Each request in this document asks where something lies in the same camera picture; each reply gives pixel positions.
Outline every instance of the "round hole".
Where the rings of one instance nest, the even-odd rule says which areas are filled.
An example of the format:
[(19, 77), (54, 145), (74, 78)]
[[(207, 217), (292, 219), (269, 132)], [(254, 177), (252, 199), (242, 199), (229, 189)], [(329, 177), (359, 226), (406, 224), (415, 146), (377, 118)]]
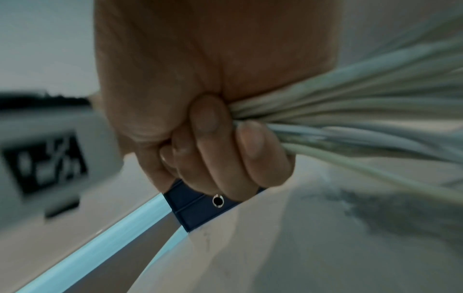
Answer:
[(214, 207), (216, 207), (216, 208), (223, 207), (224, 202), (225, 201), (223, 200), (223, 196), (221, 196), (221, 195), (215, 195), (212, 198), (212, 204), (214, 204)]

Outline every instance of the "finger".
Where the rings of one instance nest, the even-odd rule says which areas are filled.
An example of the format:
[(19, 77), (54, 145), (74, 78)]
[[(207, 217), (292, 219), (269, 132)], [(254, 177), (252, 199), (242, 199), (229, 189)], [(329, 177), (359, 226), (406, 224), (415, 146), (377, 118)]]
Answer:
[(279, 186), (292, 175), (294, 158), (288, 158), (276, 135), (263, 124), (239, 124), (236, 141), (248, 174), (260, 186)]
[(190, 107), (196, 145), (209, 173), (229, 198), (246, 200), (258, 186), (248, 175), (236, 146), (230, 112), (218, 97), (204, 96)]
[(159, 146), (138, 146), (135, 150), (140, 167), (153, 185), (162, 193), (167, 192), (175, 181), (161, 162)]
[(169, 171), (172, 176), (180, 178), (180, 175), (177, 172), (174, 161), (174, 152), (171, 144), (165, 144), (159, 149), (159, 156), (161, 157), (161, 162), (164, 165), (165, 169)]
[(174, 164), (182, 180), (192, 189), (204, 194), (220, 194), (196, 148), (190, 124), (183, 124), (173, 131), (172, 143)]

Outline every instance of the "fingernail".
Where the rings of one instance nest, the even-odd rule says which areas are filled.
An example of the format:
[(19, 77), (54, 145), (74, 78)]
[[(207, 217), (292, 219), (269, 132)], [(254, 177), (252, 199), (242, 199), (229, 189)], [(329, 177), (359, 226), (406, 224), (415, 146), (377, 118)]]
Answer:
[(191, 131), (184, 126), (177, 129), (172, 136), (172, 146), (176, 153), (191, 153), (196, 147)]
[(175, 168), (174, 153), (171, 145), (165, 145), (159, 150), (161, 160), (169, 167)]
[(255, 121), (248, 121), (238, 125), (236, 131), (246, 155), (251, 159), (259, 158), (265, 143), (262, 125)]
[(199, 132), (211, 133), (218, 128), (218, 115), (213, 105), (201, 103), (191, 111), (190, 119)]

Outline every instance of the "blue object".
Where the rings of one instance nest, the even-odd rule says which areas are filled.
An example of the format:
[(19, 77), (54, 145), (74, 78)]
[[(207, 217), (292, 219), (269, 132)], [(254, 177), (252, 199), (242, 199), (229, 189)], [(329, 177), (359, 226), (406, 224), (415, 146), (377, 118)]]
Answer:
[(240, 204), (224, 195), (219, 200), (221, 205), (214, 204), (211, 196), (192, 190), (182, 180), (176, 181), (172, 188), (164, 194), (164, 198), (187, 232)]

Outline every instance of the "human hand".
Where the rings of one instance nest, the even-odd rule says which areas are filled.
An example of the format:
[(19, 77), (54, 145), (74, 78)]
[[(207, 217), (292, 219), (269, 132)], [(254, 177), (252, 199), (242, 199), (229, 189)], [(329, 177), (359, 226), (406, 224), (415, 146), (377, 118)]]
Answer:
[(104, 108), (153, 184), (246, 200), (284, 183), (294, 158), (226, 103), (320, 74), (336, 61), (340, 0), (95, 1)]

